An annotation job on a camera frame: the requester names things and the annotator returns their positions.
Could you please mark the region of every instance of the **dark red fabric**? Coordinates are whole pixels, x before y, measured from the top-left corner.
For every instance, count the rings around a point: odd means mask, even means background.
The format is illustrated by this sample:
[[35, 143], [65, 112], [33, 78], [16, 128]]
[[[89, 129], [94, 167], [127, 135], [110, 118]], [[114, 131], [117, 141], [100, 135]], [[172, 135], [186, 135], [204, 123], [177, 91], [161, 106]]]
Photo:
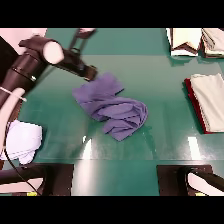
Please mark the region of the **dark red fabric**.
[[190, 101], [191, 101], [191, 103], [194, 107], [194, 110], [197, 114], [198, 120], [201, 124], [201, 127], [203, 129], [204, 134], [213, 134], [214, 132], [206, 131], [205, 123], [204, 123], [204, 120], [203, 120], [202, 115], [201, 115], [200, 105], [199, 105], [198, 100], [196, 99], [196, 97], [194, 95], [194, 90], [191, 87], [190, 79], [185, 79], [184, 82], [185, 82], [185, 85], [187, 87], [188, 97], [189, 97], [189, 99], [190, 99]]

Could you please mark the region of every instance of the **cable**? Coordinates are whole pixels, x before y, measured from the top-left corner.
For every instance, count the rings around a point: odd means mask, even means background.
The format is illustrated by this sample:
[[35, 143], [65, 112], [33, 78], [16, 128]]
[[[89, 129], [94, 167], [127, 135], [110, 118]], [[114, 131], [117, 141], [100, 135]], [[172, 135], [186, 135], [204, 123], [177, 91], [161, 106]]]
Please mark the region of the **cable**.
[[[10, 125], [8, 125], [8, 127], [6, 128], [6, 135], [7, 135], [7, 133], [8, 133], [8, 130], [9, 130], [9, 126]], [[9, 161], [9, 163], [10, 163], [10, 165], [12, 166], [12, 168], [16, 171], [16, 173], [18, 174], [18, 176], [24, 181], [24, 182], [26, 182], [39, 196], [42, 196], [38, 191], [37, 191], [37, 189], [31, 184], [31, 183], [29, 183], [27, 180], [25, 180], [22, 176], [21, 176], [21, 174], [19, 173], [19, 171], [17, 170], [17, 168], [14, 166], [14, 164], [12, 163], [12, 161], [11, 161], [11, 159], [9, 158], [9, 155], [8, 155], [8, 153], [7, 153], [7, 151], [6, 151], [6, 147], [5, 147], [5, 150], [4, 150], [4, 152], [5, 152], [5, 156], [6, 156], [6, 158], [7, 158], [7, 160]]]

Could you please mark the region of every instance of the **green table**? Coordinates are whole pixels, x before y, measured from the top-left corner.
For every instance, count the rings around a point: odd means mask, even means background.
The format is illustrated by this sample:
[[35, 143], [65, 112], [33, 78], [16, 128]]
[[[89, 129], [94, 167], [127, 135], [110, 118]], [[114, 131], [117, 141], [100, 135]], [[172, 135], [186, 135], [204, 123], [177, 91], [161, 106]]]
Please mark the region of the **green table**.
[[[49, 28], [47, 37], [68, 47], [73, 33]], [[183, 63], [169, 55], [160, 28], [101, 28], [87, 43], [84, 61], [113, 73], [125, 88], [120, 96], [148, 106], [145, 125], [122, 142], [103, 134], [103, 123], [74, 100], [72, 89], [84, 80], [59, 69], [46, 76], [48, 68], [19, 116], [46, 130], [34, 161], [74, 163], [73, 195], [158, 195], [157, 164], [211, 164], [224, 177], [224, 134], [202, 134], [183, 85], [191, 74], [222, 73], [224, 61], [198, 56]]]

